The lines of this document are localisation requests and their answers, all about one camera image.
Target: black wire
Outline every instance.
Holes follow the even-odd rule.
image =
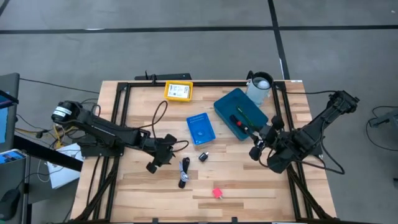
[[[320,94],[320,93],[336,93],[337,91],[335,90],[325,90],[325,91],[317,91],[317,92],[305,92],[305,93],[294,93],[294,92],[286,92],[287,94],[306,94],[306,95],[312,95],[312,94]]]
[[[189,142],[188,142],[187,140],[176,141],[175,144],[181,143],[181,142],[186,142],[187,144],[186,144],[184,147],[182,147],[181,149],[176,149],[176,150],[173,150],[172,152],[182,151],[182,150],[184,150],[186,147],[189,146]]]
[[[83,136],[79,136],[79,137],[73,137],[73,134],[76,134],[77,131],[83,131],[83,130],[79,130],[77,129],[74,133],[66,133],[66,135],[68,136],[68,138],[72,139],[72,140],[77,140],[77,139],[81,139],[83,137],[85,137],[87,134],[83,135]]]
[[[325,161],[323,161],[323,159],[321,159],[319,156],[314,156],[314,157],[317,158],[323,164],[324,167],[326,167]]]
[[[47,83],[47,82],[42,82],[42,81],[37,81],[37,80],[30,80],[30,79],[27,79],[27,78],[20,78],[20,80],[24,80],[24,81],[28,81],[28,82],[41,83],[41,84],[46,84],[46,85],[52,85],[52,86],[57,86],[57,87],[66,88],[66,89],[70,89],[70,90],[78,90],[78,91],[84,91],[84,92],[87,92],[87,93],[99,94],[98,92],[95,92],[95,91],[82,90],[82,89],[78,89],[78,88],[73,88],[73,87],[68,87],[68,86],[63,86],[63,85],[57,85],[57,84],[53,84],[53,83]]]
[[[90,99],[85,99],[85,100],[83,100],[82,102],[80,102],[80,104],[85,104],[85,103],[95,103],[95,102],[88,102],[88,101],[91,101],[91,100],[98,100],[98,98],[90,98]]]
[[[160,106],[162,106],[162,104],[164,104],[164,103],[165,103],[165,108],[164,108],[164,110],[163,110],[163,113],[162,113],[161,116],[159,116],[159,118],[157,119],[157,121],[155,121],[157,112],[158,112]],[[150,127],[152,128],[152,133],[153,133],[154,139],[155,139],[155,141],[156,141],[155,124],[157,124],[157,123],[163,118],[164,114],[166,113],[166,110],[167,110],[168,105],[169,105],[169,104],[168,104],[167,101],[165,101],[165,100],[162,101],[162,102],[160,102],[159,105],[157,105],[157,108],[156,108],[156,110],[155,110],[155,113],[154,113],[154,115],[153,115],[153,117],[152,117],[152,122],[151,122],[151,124],[138,127],[137,129],[142,129],[142,128],[146,128],[146,127],[149,127],[149,126],[150,126]],[[185,142],[186,145],[185,145],[184,147],[182,147],[181,149],[176,149],[176,150],[173,150],[173,151],[172,151],[172,152],[178,152],[178,151],[184,150],[186,147],[188,147],[189,142],[188,142],[187,140],[181,140],[181,141],[177,141],[177,142],[161,142],[160,144],[176,144],[176,143],[181,143],[181,142]]]
[[[261,155],[262,155],[262,152],[263,152],[264,149],[262,149],[261,152],[260,152],[260,155],[259,155],[259,163],[260,163],[260,165],[262,165],[263,167],[269,168],[269,166],[265,165],[265,164],[261,161]],[[272,153],[272,152],[273,152],[273,149],[270,149],[270,151],[268,152],[267,159],[271,156],[271,153]]]
[[[157,111],[159,110],[160,106],[162,106],[163,103],[166,104],[166,106],[165,106],[165,108],[164,108],[164,111],[163,111],[162,115],[159,117],[159,119],[158,119],[157,121],[155,121]],[[162,102],[160,102],[159,105],[157,105],[157,108],[156,108],[156,110],[155,110],[154,116],[152,117],[152,122],[151,122],[151,124],[138,127],[137,129],[142,129],[142,128],[146,128],[146,127],[152,126],[152,132],[154,133],[154,138],[156,138],[154,125],[157,124],[157,123],[163,118],[163,115],[166,113],[166,110],[167,110],[167,106],[168,106],[168,105],[169,105],[169,104],[168,104],[167,101],[165,101],[165,100],[162,101]]]
[[[88,203],[90,202],[90,194],[91,194],[91,188],[93,187],[93,182],[94,182],[94,176],[95,176],[95,172],[97,170],[97,166],[98,166],[98,162],[100,161],[100,156],[97,157],[97,161],[95,161],[95,165],[94,165],[94,171],[93,171],[93,175],[91,176],[91,181],[90,181],[90,187],[88,188],[88,195],[87,195],[87,203],[86,206],[88,206]]]
[[[51,145],[50,145],[49,143],[47,143],[47,142],[45,142],[45,141],[43,141],[43,140],[40,140],[40,139],[37,139],[37,138],[30,137],[30,136],[28,136],[28,135],[26,135],[26,134],[23,134],[23,133],[19,132],[18,130],[15,130],[15,132],[16,132],[16,133],[18,133],[18,134],[20,134],[20,135],[22,135],[22,136],[25,136],[25,137],[27,137],[27,138],[30,138],[31,140],[34,140],[34,141],[40,141],[40,142],[42,142],[42,143],[44,143],[44,144],[48,145],[49,147],[51,147]]]
[[[95,109],[96,107],[98,107],[98,116],[100,116],[100,115],[101,115],[101,106],[98,105],[98,104],[94,104],[93,107],[91,107],[91,113],[92,113],[92,114],[95,114],[94,109]]]
[[[27,175],[26,177],[24,177],[24,178],[19,182],[19,184],[17,185],[17,187],[16,187],[15,189],[18,189],[19,186],[21,185],[21,183],[23,183],[23,182],[25,181],[26,178],[28,178],[28,177],[30,177],[30,176],[32,176],[32,175],[36,175],[36,174],[39,174],[39,175],[51,175],[51,174],[53,174],[53,173],[60,172],[63,168],[64,168],[64,167],[62,167],[62,168],[59,169],[59,170],[53,171],[53,172],[51,172],[51,173],[48,173],[48,174],[43,174],[43,173],[39,173],[39,172],[31,173],[31,174]]]
[[[370,126],[370,122],[371,122],[371,120],[373,120],[373,119],[376,119],[376,118],[371,118],[371,119],[369,119],[368,122],[366,122],[366,127],[365,127],[366,136],[368,137],[369,141],[370,141],[373,145],[375,145],[376,147],[379,147],[379,148],[381,148],[381,149],[384,149],[384,150],[387,150],[387,151],[392,151],[392,152],[398,152],[398,149],[390,149],[390,148],[387,148],[387,147],[380,146],[380,145],[376,144],[376,143],[371,139],[371,137],[369,136],[368,126]]]
[[[25,123],[27,123],[30,127],[35,128],[35,129],[41,129],[43,131],[50,131],[49,129],[44,129],[44,128],[40,128],[40,127],[36,127],[33,124],[30,124],[29,122],[27,122],[25,120],[25,118],[23,118],[20,114],[17,114],[18,117],[20,117],[20,119],[22,119]]]
[[[378,115],[375,114],[375,111],[379,108],[398,108],[398,106],[377,106],[375,108],[372,109],[372,114],[374,115],[374,117],[378,118]]]
[[[323,121],[322,127],[321,127],[321,140],[320,140],[321,148],[322,148],[322,151],[324,151],[328,155],[328,157],[340,168],[340,171],[328,168],[326,166],[325,167],[321,167],[321,166],[318,166],[318,165],[315,165],[315,164],[312,164],[312,163],[309,163],[309,162],[305,162],[305,161],[296,161],[296,162],[299,162],[299,163],[302,163],[302,164],[306,164],[306,165],[309,165],[309,166],[313,166],[313,167],[317,167],[317,168],[321,168],[321,169],[325,169],[325,170],[334,172],[336,174],[344,175],[346,173],[344,168],[336,161],[335,158],[333,158],[333,156],[330,155],[330,153],[328,152],[326,147],[323,145],[323,132],[325,130],[325,128],[324,128],[325,123],[326,123],[326,121]]]

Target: white paper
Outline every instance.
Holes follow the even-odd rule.
[[[189,86],[187,85],[169,85],[169,92],[167,93],[169,97],[177,97],[177,98],[189,98]]]
[[[65,155],[75,157],[75,159],[78,159],[80,161],[83,161],[83,157],[81,156],[80,146],[76,143],[62,147],[57,151]],[[48,162],[47,166],[49,168],[49,174],[54,171],[62,169],[62,166],[52,164],[51,162]],[[58,172],[50,174],[51,186],[53,189],[57,189],[59,187],[64,186],[67,183],[76,180],[79,177],[80,177],[80,172],[68,168],[63,168]]]

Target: teal box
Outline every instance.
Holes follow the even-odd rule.
[[[249,135],[244,134],[229,117],[234,114],[243,124],[250,127],[245,117],[239,113],[236,107],[240,107],[244,114],[251,120],[255,127],[261,128],[268,122],[268,117],[249,99],[246,94],[240,89],[236,88],[221,99],[214,102],[214,110],[218,116],[225,122],[235,136],[243,141]]]

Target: black stand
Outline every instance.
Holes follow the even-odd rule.
[[[164,74],[164,75],[149,75],[145,71],[145,75],[136,76],[134,80],[192,80],[191,74],[189,73],[178,73],[178,74]]]

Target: yellow box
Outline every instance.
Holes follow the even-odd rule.
[[[179,98],[179,97],[172,97],[172,96],[167,96],[169,92],[169,87],[170,84],[173,85],[185,85],[189,86],[189,95],[188,98]],[[192,90],[193,90],[193,82],[183,82],[183,81],[166,81],[166,87],[164,88],[164,98],[170,100],[170,101],[181,101],[181,102],[189,102],[192,98]]]

